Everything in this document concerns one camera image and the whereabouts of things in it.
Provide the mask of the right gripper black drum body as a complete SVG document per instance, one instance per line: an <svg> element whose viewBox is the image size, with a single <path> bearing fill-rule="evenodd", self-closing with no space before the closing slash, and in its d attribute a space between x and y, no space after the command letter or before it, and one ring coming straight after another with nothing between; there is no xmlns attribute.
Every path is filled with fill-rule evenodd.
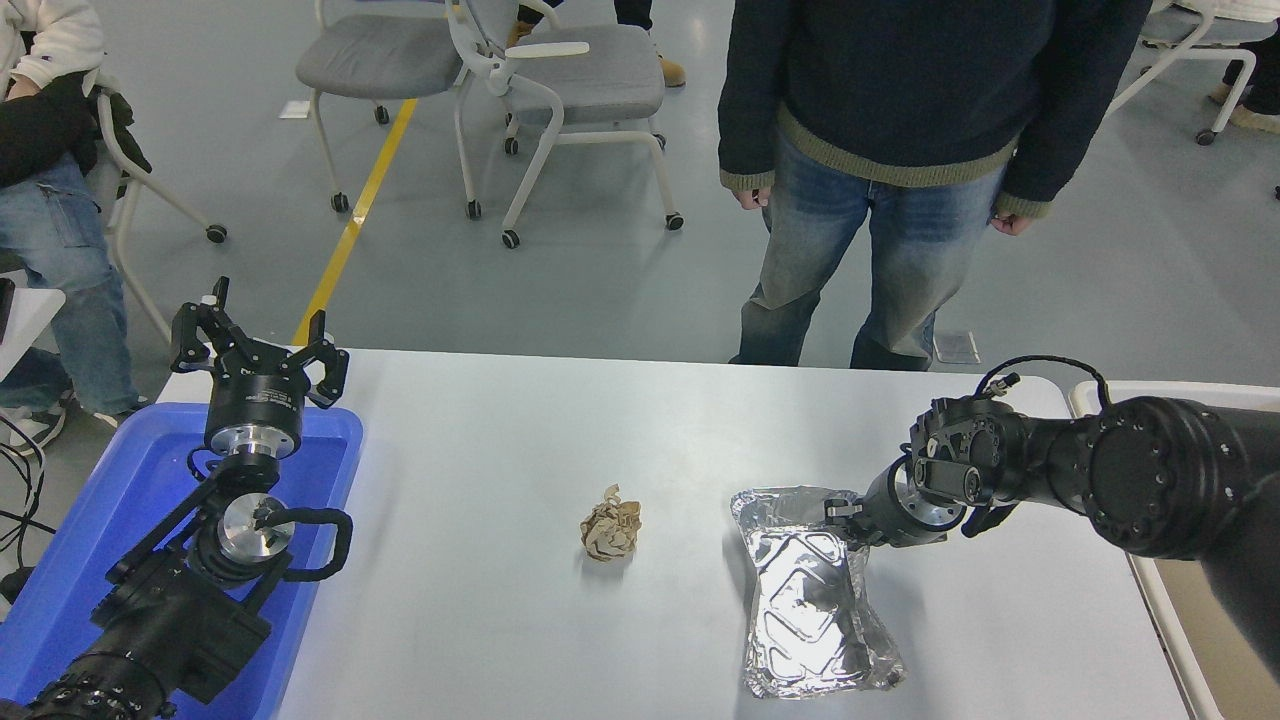
<svg viewBox="0 0 1280 720"><path fill-rule="evenodd" d="M906 548L938 541L938 503L920 492L904 465L882 471L859 502L852 521L864 544Z"/></svg>

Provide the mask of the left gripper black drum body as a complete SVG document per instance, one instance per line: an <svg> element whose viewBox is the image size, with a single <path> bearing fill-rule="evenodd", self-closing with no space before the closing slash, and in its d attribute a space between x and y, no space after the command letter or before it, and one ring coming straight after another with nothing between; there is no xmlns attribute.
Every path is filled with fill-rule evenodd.
<svg viewBox="0 0 1280 720"><path fill-rule="evenodd" d="M259 360L255 369L237 351L215 357L206 434L257 425L298 436L307 378L280 372L288 355L287 350L255 350L250 354Z"/></svg>

